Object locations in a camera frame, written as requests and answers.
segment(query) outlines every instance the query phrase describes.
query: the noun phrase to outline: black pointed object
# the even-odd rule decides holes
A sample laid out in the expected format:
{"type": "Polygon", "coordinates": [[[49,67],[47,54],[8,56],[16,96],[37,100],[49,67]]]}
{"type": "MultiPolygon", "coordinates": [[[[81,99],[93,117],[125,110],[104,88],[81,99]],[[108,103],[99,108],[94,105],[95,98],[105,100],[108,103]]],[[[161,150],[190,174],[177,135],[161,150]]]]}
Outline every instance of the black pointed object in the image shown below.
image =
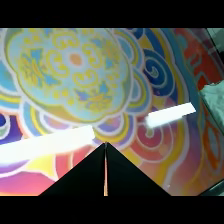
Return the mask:
{"type": "Polygon", "coordinates": [[[108,196],[169,196],[110,143],[105,144],[108,196]]]}
{"type": "Polygon", "coordinates": [[[41,196],[103,196],[105,144],[100,145],[41,196]]]}

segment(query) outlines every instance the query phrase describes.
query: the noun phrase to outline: black triangle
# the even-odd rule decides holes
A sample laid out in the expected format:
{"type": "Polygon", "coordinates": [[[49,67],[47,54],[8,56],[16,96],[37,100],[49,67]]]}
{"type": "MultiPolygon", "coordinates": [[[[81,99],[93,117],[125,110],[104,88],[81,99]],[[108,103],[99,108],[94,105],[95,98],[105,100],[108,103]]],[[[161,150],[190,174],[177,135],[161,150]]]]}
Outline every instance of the black triangle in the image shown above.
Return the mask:
{"type": "Polygon", "coordinates": [[[102,144],[41,195],[103,196],[104,169],[102,144]]]}
{"type": "Polygon", "coordinates": [[[110,143],[106,143],[108,196],[169,196],[110,143]]]}

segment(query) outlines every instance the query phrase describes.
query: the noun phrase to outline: patterned fabric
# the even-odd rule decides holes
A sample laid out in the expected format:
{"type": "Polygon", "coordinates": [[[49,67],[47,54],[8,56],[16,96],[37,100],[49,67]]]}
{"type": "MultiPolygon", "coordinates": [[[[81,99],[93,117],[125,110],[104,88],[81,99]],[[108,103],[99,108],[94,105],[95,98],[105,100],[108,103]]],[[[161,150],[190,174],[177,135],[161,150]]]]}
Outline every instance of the patterned fabric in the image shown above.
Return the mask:
{"type": "Polygon", "coordinates": [[[104,141],[172,195],[197,195],[223,177],[223,137],[197,89],[223,79],[205,30],[0,32],[1,144],[86,124],[95,132],[72,153],[0,164],[0,194],[40,194],[104,141]],[[192,116],[145,124],[149,112],[189,101],[192,116]]]}

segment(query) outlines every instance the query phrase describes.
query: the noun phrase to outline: bright white strip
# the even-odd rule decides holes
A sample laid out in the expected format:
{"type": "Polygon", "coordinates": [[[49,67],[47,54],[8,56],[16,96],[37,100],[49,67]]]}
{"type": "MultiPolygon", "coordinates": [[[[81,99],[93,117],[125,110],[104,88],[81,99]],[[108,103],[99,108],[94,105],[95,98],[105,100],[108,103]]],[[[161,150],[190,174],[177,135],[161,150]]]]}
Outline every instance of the bright white strip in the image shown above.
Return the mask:
{"type": "Polygon", "coordinates": [[[59,131],[0,146],[0,164],[11,164],[36,157],[65,153],[92,143],[92,126],[59,131]]]}
{"type": "Polygon", "coordinates": [[[150,128],[155,128],[172,121],[181,119],[184,115],[196,112],[191,103],[185,103],[178,106],[149,113],[146,117],[146,123],[150,128]]]}

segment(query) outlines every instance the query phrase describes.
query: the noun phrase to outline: crumpled white fabric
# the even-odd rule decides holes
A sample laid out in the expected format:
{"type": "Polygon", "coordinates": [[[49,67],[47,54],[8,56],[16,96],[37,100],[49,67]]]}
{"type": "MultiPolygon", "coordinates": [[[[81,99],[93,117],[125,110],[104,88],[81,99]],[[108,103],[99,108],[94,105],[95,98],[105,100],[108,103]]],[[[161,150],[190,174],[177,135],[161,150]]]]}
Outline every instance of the crumpled white fabric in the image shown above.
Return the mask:
{"type": "Polygon", "coordinates": [[[201,90],[201,95],[222,132],[224,132],[224,81],[206,85],[201,90]]]}

